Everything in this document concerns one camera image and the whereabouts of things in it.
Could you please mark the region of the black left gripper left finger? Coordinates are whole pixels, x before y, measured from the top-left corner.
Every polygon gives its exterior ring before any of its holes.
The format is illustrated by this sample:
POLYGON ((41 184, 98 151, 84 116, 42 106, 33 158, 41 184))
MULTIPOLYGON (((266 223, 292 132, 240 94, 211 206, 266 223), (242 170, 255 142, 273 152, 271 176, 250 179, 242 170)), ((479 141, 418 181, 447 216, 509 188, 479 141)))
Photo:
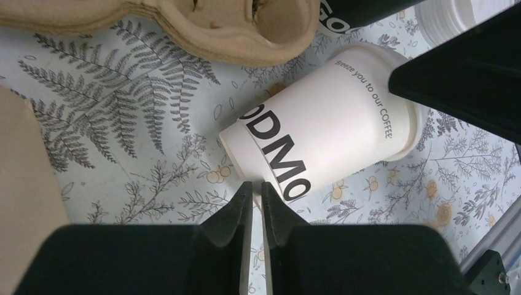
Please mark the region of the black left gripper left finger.
POLYGON ((42 244, 16 294, 246 294, 253 185, 199 225, 69 225, 42 244))

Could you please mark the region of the stack of black paper cups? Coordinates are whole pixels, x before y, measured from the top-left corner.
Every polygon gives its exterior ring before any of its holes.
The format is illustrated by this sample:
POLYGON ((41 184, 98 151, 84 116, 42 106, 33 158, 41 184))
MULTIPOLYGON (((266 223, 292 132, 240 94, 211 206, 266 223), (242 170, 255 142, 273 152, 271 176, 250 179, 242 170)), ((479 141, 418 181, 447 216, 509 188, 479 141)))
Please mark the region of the stack of black paper cups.
POLYGON ((421 0, 321 0, 318 31, 339 37, 418 3, 421 0))

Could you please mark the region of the stack of brown cup carriers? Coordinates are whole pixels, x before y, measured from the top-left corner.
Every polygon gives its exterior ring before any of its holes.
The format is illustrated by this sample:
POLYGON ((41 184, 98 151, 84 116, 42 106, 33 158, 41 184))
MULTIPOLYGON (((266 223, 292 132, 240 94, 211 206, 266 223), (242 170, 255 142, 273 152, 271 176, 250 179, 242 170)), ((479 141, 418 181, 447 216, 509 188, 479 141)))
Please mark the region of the stack of brown cup carriers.
POLYGON ((266 67, 312 42, 319 1, 2 1, 1 25, 58 35, 91 33, 128 15, 155 20, 188 53, 266 67))

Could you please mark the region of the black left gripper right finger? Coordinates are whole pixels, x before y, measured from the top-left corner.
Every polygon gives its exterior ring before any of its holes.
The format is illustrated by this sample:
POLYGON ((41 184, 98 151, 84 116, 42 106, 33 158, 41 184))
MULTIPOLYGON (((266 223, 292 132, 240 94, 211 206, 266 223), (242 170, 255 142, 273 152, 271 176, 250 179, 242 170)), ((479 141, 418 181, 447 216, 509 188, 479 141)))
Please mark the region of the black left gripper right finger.
POLYGON ((261 185, 268 294, 469 294, 445 240, 415 224, 311 225, 261 185))

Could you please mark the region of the stack of white lids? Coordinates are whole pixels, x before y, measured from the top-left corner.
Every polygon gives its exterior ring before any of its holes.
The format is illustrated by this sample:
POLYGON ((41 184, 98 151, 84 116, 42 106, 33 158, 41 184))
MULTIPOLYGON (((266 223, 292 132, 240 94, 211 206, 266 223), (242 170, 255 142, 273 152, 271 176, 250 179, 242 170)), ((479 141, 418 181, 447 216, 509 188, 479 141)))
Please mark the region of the stack of white lids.
POLYGON ((515 0, 426 0, 414 5, 414 11, 421 35, 434 48, 519 3, 515 0))

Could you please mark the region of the white paper coffee cup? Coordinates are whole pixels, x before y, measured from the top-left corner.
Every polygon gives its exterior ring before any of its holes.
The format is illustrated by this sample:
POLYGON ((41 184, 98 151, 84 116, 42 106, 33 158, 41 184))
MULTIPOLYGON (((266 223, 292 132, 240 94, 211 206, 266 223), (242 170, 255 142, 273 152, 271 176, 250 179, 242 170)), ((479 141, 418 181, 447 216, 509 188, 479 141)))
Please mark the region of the white paper coffee cup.
POLYGON ((242 178, 271 182, 290 202, 363 169, 346 158, 335 81, 324 64, 221 132, 242 178))

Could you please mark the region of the white coffee lid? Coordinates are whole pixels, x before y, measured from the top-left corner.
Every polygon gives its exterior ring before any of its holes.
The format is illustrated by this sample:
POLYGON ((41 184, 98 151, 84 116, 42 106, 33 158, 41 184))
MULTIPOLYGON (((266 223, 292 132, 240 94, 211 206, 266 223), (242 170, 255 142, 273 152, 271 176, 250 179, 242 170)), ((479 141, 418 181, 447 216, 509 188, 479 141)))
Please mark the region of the white coffee lid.
POLYGON ((326 61, 337 78, 335 102, 346 120, 346 158, 359 169, 399 160, 420 139, 424 107, 392 94, 388 86, 393 70, 406 61, 392 49, 367 42, 341 47, 326 61))

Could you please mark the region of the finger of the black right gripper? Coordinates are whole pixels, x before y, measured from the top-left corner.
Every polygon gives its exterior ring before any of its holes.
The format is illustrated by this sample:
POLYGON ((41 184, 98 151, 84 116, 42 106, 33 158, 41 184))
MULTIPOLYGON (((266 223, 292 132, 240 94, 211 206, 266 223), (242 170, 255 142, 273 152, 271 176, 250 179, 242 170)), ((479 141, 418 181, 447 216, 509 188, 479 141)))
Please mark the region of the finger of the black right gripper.
POLYGON ((389 91, 520 143, 520 4, 393 70, 389 91))

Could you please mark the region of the blue checkered paper bag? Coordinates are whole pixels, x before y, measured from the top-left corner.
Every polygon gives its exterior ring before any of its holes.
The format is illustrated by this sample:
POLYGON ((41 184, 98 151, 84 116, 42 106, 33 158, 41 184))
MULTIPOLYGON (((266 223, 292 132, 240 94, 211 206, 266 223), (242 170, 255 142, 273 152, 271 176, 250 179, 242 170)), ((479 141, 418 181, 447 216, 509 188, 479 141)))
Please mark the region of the blue checkered paper bag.
POLYGON ((12 294, 45 239, 68 224, 31 103, 1 88, 1 294, 12 294))

